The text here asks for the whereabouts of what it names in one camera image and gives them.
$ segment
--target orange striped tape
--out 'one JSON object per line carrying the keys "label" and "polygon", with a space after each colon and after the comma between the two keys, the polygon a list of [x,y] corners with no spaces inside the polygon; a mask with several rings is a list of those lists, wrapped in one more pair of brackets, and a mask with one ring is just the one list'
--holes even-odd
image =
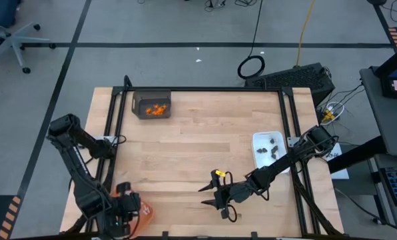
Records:
{"label": "orange striped tape", "polygon": [[392,40],[394,40],[394,43],[396,44],[397,47],[397,29],[395,27],[390,27],[388,28],[388,30],[390,31]]}
{"label": "orange striped tape", "polygon": [[0,239],[8,239],[11,235],[20,203],[21,199],[17,196],[14,196],[12,203],[10,203],[8,206],[9,209],[6,212],[5,220],[3,220],[3,223],[1,224]]}

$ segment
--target yellow tag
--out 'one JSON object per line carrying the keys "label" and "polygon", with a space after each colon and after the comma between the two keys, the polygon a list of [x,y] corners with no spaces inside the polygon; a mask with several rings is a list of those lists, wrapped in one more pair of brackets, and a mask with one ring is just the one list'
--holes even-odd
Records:
{"label": "yellow tag", "polygon": [[225,173],[224,173],[224,172],[221,172],[221,171],[219,171],[219,170],[216,170],[215,173],[216,173],[218,176],[225,177]]}

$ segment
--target white tray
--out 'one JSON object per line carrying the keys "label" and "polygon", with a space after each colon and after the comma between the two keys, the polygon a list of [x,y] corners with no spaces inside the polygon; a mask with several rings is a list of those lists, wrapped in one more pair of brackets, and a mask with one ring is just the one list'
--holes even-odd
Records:
{"label": "white tray", "polygon": [[[286,147],[284,146],[284,139],[281,132],[271,131],[255,133],[253,135],[252,150],[254,164],[257,168],[269,166],[276,161],[271,157],[271,149],[275,146],[278,146],[278,151],[275,153],[276,159],[280,159],[282,156],[286,155]],[[262,148],[265,148],[267,152],[258,153],[258,149]],[[289,171],[290,168],[284,170],[282,173],[288,173]]]}

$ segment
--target wooden table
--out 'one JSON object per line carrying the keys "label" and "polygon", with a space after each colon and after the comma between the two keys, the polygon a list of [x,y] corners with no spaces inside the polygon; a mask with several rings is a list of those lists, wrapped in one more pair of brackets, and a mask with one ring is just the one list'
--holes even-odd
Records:
{"label": "wooden table", "polygon": [[[277,93],[272,92],[172,92],[171,118],[139,120],[131,111],[132,92],[127,103],[121,134],[127,142],[119,145],[113,186],[130,181],[141,198],[149,202],[155,216],[144,236],[300,237],[296,202],[289,173],[271,184],[270,201],[252,196],[236,204],[238,220],[231,223],[214,207],[200,202],[212,199],[212,192],[198,193],[210,181],[213,169],[231,171],[234,181],[255,169],[252,135],[261,131],[283,131]],[[111,98],[111,88],[96,88],[85,130],[100,136]],[[286,109],[291,114],[286,99]],[[309,89],[294,89],[301,131],[317,124]],[[117,119],[116,104],[112,135]],[[97,160],[88,168],[96,172]],[[316,204],[339,231],[343,231],[327,164],[312,159],[308,168]],[[73,187],[67,199],[61,230],[81,215]],[[309,208],[304,202],[308,232],[312,232]]]}

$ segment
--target yellow cable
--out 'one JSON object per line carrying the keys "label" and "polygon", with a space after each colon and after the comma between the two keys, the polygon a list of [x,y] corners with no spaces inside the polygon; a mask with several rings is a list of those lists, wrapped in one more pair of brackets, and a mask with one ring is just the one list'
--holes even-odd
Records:
{"label": "yellow cable", "polygon": [[310,10],[308,10],[308,15],[306,16],[306,20],[305,20],[305,23],[304,23],[304,27],[302,28],[302,32],[300,33],[299,46],[298,46],[298,58],[296,59],[296,66],[297,66],[297,67],[299,66],[300,46],[302,45],[302,37],[303,37],[304,32],[305,32],[306,24],[308,23],[308,20],[310,20],[312,8],[314,7],[314,3],[315,3],[315,2],[316,2],[316,0],[312,0]]}

